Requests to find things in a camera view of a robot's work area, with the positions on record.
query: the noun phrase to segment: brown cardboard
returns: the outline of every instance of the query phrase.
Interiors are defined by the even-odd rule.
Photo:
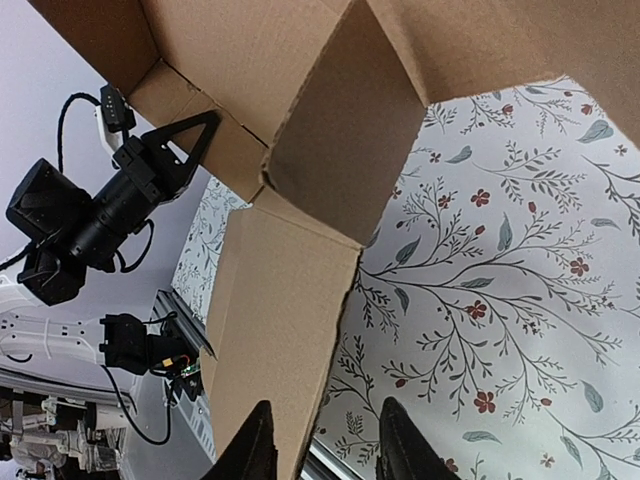
[[[640,138],[637,2],[369,2],[32,1],[152,123],[223,115],[205,167],[254,206],[229,220],[203,378],[219,450],[272,402],[281,479],[297,477],[361,245],[424,106],[567,72]]]

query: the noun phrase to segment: floral pattern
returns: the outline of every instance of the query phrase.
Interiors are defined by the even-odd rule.
[[[241,205],[223,190],[174,282],[202,317]],[[432,106],[356,273],[317,438],[374,478],[394,395],[463,480],[639,478],[638,265],[640,152],[579,85]]]

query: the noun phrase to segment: flower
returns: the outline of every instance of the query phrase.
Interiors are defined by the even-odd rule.
[[[548,453],[545,453],[542,456],[542,460],[540,460],[540,465],[544,465],[545,468],[551,468],[553,467],[553,464],[556,462],[556,459],[553,458],[551,455],[549,455]]]
[[[469,305],[465,310],[469,315],[471,315],[471,318],[477,320],[478,318],[484,317],[485,312],[487,311],[487,306],[480,300],[476,300],[473,305]]]
[[[449,208],[450,201],[451,201],[451,195],[443,195],[438,199],[438,206],[440,208]]]
[[[581,277],[585,272],[589,271],[589,265],[584,263],[582,257],[578,257],[575,260],[572,260],[569,264],[571,266],[571,273],[574,275],[578,275]]]
[[[629,150],[627,149],[627,147],[625,147],[622,144],[618,145],[618,147],[616,149],[614,149],[614,152],[616,152],[621,157],[624,157],[624,154],[627,153],[628,151]]]
[[[489,411],[489,413],[493,413],[496,411],[496,404],[493,403],[493,393],[492,392],[478,392],[478,396],[473,401],[473,404],[478,407],[478,412],[485,413]]]
[[[450,472],[457,473],[458,466],[456,465],[456,461],[453,458],[449,458],[444,464],[447,466]]]
[[[483,188],[478,190],[478,193],[471,197],[471,203],[475,203],[476,207],[481,207],[482,205],[489,204],[489,197],[491,194],[489,192],[485,192]]]

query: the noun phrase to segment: leaf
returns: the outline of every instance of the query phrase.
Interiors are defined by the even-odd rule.
[[[511,231],[511,224],[509,223],[509,217],[504,214],[504,220],[500,226],[500,241],[498,242],[498,251],[502,252],[507,250],[511,246],[513,241],[513,232]]]
[[[500,440],[496,438],[493,433],[485,432],[484,430],[476,430],[472,432],[466,432],[462,435],[463,440],[467,442],[496,442],[502,444]]]
[[[378,241],[378,236],[379,235],[380,235],[380,228],[378,228],[375,232],[373,232],[371,240],[369,240],[369,243],[367,243],[366,248],[373,247],[375,245],[375,243]]]
[[[591,411],[593,413],[600,413],[604,407],[602,395],[600,395],[595,387],[590,383],[582,381],[582,384],[584,385],[584,398],[587,399],[587,403],[589,403]]]
[[[589,130],[578,139],[580,143],[591,143],[596,140],[603,140],[613,135],[613,128],[609,126],[606,120],[596,120],[589,127]]]
[[[591,220],[591,225],[593,225],[594,227],[613,227],[620,230],[620,227],[616,224],[616,222],[609,218],[594,218],[593,220]]]
[[[539,88],[532,87],[531,85],[527,85],[526,87],[524,87],[524,89],[532,95],[546,95],[545,92],[543,92]]]
[[[460,286],[463,288],[484,288],[491,285],[491,282],[493,282],[493,278],[478,277],[474,278],[473,280],[462,282]]]
[[[567,452],[569,452],[569,455],[571,455],[576,462],[578,462],[578,464],[580,465],[580,467],[582,467],[582,457],[580,456],[580,450],[578,450],[578,447],[576,447],[576,444],[573,443],[573,441],[569,438],[569,437],[560,437],[560,440],[562,441],[562,443],[564,443],[564,446],[567,449]]]
[[[402,306],[402,310],[404,311],[404,314],[406,315],[407,314],[407,308],[409,308],[409,295],[407,295],[407,292],[405,292],[400,287],[396,287],[394,292],[398,296],[398,298],[400,299],[400,305]]]
[[[396,254],[396,261],[398,262],[398,265],[404,265],[409,261],[413,254],[416,253],[416,249],[420,244],[420,238],[421,237],[418,237],[417,240],[406,244],[398,251],[398,253]]]
[[[465,160],[469,160],[469,158],[471,158],[471,154],[473,152],[471,151],[471,147],[469,145],[466,145],[464,147],[462,147],[462,150],[460,150],[460,153],[458,155],[456,155],[455,157],[449,159],[446,161],[446,163],[451,163],[451,164],[457,164],[457,163],[462,163]]]
[[[607,468],[607,466],[604,463],[601,463],[600,464],[600,475],[598,475],[598,478],[596,478],[596,480],[612,480],[612,479],[613,479],[613,477],[611,475],[611,472]]]

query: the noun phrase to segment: cardboard box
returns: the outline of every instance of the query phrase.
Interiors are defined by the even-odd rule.
[[[359,255],[429,103],[566,72],[640,138],[632,0],[31,3],[153,124],[222,111],[204,166],[253,207],[229,220],[204,378],[220,451],[272,402],[283,480],[301,468]]]

